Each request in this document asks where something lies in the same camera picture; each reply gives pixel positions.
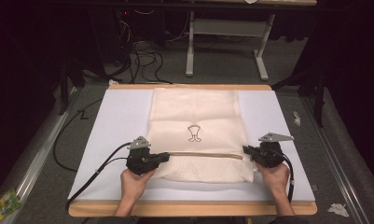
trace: beige fabric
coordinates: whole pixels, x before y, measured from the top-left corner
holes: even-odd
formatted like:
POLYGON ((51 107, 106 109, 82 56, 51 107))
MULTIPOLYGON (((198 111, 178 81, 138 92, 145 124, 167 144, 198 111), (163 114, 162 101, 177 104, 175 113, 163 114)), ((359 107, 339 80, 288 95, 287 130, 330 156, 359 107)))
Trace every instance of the beige fabric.
POLYGON ((147 140, 151 153, 176 152, 154 178, 253 181, 254 165, 242 152, 247 142, 236 91, 154 89, 147 140))

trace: desk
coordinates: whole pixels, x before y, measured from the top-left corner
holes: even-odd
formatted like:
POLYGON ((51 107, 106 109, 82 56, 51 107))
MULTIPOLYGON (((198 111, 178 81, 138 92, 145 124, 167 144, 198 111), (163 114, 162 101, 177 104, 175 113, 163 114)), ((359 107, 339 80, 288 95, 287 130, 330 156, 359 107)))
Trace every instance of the desk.
MULTIPOLYGON (((237 90, 249 145, 258 146, 258 137, 268 133, 289 135, 274 91, 256 85, 118 85, 107 90, 90 134, 82 162, 70 195, 92 175, 94 168, 123 143, 147 134, 147 121, 153 88, 205 88, 237 90)), ((299 215, 317 212, 309 181, 304 173, 293 142, 282 142, 282 149, 293 162, 296 185, 292 205, 299 215)), ((127 150, 117 156, 126 157, 127 150)), ((119 174, 125 161, 112 162, 82 192, 69 208, 73 217, 111 216, 120 199, 119 174)), ((198 217, 275 215, 270 193, 255 174, 254 183, 203 184, 154 179, 134 206, 133 216, 198 217)))
MULTIPOLYGON (((226 2, 226 3, 245 3, 243 0, 204 0, 204 2, 226 2)), ((294 1, 270 1, 258 0, 254 4, 266 5, 292 5, 292 6, 315 6, 316 0, 294 0, 294 1)), ((273 25, 275 14, 270 14, 267 21, 224 21, 224 20, 206 20, 195 19, 195 13, 189 15, 189 42, 187 50, 187 77, 193 76, 193 37, 194 34, 205 35, 238 35, 238 36, 257 36, 260 37, 260 46, 254 49, 254 57, 262 80, 268 80, 268 73, 263 63, 262 54, 266 47, 271 26, 273 25)))

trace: table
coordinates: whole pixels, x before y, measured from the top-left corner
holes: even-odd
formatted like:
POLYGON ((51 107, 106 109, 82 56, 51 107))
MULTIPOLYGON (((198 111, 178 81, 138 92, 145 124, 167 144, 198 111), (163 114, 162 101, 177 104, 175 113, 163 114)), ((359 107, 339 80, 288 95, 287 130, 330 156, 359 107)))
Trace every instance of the table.
MULTIPOLYGON (((203 2, 226 2, 226 3, 245 3, 243 0, 204 0, 203 2)), ((258 0, 254 4, 266 5, 292 5, 292 6, 315 6, 316 0, 294 0, 294 1, 270 1, 258 0)), ((194 34, 205 35, 237 35, 237 36, 256 36, 260 37, 260 46, 254 49, 254 57, 262 80, 268 80, 268 73, 263 63, 262 54, 266 47, 271 27, 273 25, 275 14, 271 13, 267 21, 227 21, 227 20, 207 20, 195 19, 194 11, 189 15, 189 42, 187 50, 187 71, 186 76, 193 76, 193 37, 194 34)))
MULTIPOLYGON (((116 147, 147 133, 148 118, 144 118, 148 117, 150 108, 150 104, 147 102, 151 99, 150 92, 157 87, 237 90, 242 119, 245 120, 245 123, 253 122, 255 124, 254 127, 246 126, 249 145, 257 146, 259 144, 258 137, 268 131, 289 135, 275 93, 269 86, 110 86, 90 134, 90 140, 87 143, 70 195, 73 195, 86 182, 94 172, 94 168, 100 166, 116 147)), ((298 215, 313 215, 317 212, 315 199, 294 143, 282 142, 281 145, 284 153, 293 162, 296 173, 297 184, 295 185, 292 206, 298 215)), ((120 157, 127 155, 127 150, 119 152, 120 157)), ((105 168, 91 186, 71 203, 70 215, 73 217, 112 216, 120 198, 119 174, 126 168, 125 163, 125 161, 112 162, 108 168, 105 168)), ((149 181, 145 194, 134 206, 132 215, 138 217, 274 215, 276 211, 270 197, 260 174, 255 175, 254 183, 227 185, 180 183, 157 179, 149 181)))

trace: gray carpet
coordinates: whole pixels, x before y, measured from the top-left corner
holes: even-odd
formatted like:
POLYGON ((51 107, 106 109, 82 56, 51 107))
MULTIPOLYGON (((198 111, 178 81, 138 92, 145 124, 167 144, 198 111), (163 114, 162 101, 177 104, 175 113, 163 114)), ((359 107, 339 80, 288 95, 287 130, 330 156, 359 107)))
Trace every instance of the gray carpet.
MULTIPOLYGON (((158 51, 162 54, 164 63, 159 72, 159 77, 173 83, 273 84, 291 74, 305 43, 304 41, 287 43, 283 39, 270 41, 264 53, 264 62, 270 80, 262 82, 258 78, 256 65, 251 55, 251 44, 255 44, 256 39, 248 39, 240 43, 236 40, 226 38, 212 48, 196 49, 194 77, 185 77, 184 75, 187 56, 186 45, 168 45, 167 48, 154 45, 146 50, 158 51)), ((202 40, 199 42, 199 47, 204 48, 211 46, 211 44, 210 39, 202 40)), ((139 45, 138 48, 144 49, 145 47, 139 45)), ((149 58, 142 58, 141 60, 140 63, 143 63, 144 60, 146 63, 150 61, 149 58)), ((155 78, 153 72, 158 66, 158 63, 154 63, 145 69, 144 73, 148 79, 155 78)), ((114 69, 116 68, 107 67, 108 71, 114 69)), ((136 80, 145 81, 141 75, 142 70, 139 72, 139 77, 136 80)), ((125 82, 131 79, 127 73, 119 77, 123 78, 125 82)), ((79 91, 76 102, 69 110, 69 119, 78 109, 104 96, 107 83, 91 79, 87 79, 87 81, 87 86, 79 91)), ((326 211, 332 203, 345 204, 345 198, 337 178, 331 170, 322 139, 310 119, 310 111, 306 109, 302 99, 293 89, 285 88, 277 93, 290 132, 296 137, 295 144, 307 177, 311 185, 317 187, 317 190, 313 193, 316 198, 318 213, 304 218, 311 223, 356 223, 353 216, 341 217, 326 211), (302 124, 300 127, 294 123, 294 111, 297 111, 301 117, 302 124)), ((341 120, 337 116, 334 106, 330 103, 326 105, 328 106, 325 106, 324 110, 325 130, 332 136, 331 144, 336 148, 341 148, 339 156, 342 158, 342 166, 347 170, 347 175, 351 178, 353 185, 357 187, 369 220, 374 223, 374 179, 364 166, 364 162, 358 160, 358 153, 344 127, 341 127, 341 120)), ((88 119, 78 117, 73 120, 59 139, 56 151, 59 161, 65 166, 78 168, 99 106, 100 103, 86 110, 85 117, 88 119)), ((29 162, 38 150, 35 147, 35 141, 45 140, 50 127, 50 118, 48 118, 48 121, 37 133, 37 137, 26 148, 2 189, 16 188, 19 185, 29 162)), ((75 175, 75 173, 58 166, 50 154, 15 223, 82 223, 84 218, 70 217, 64 208, 75 175)), ((253 223, 268 223, 272 219, 273 217, 253 217, 253 223)), ((96 222, 97 218, 90 218, 86 223, 96 222)))

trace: cloth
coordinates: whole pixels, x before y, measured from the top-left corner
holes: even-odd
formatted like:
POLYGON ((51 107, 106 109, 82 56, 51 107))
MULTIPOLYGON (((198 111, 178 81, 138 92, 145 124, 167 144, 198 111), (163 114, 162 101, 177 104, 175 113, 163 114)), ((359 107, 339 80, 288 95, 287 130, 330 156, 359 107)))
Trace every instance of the cloth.
POLYGON ((236 91, 154 89, 147 140, 151 153, 170 152, 152 178, 173 181, 252 182, 236 91))
MULTIPOLYGON (((277 217, 271 224, 308 224, 300 217, 277 217)), ((138 224, 135 217, 102 217, 97 224, 138 224)))

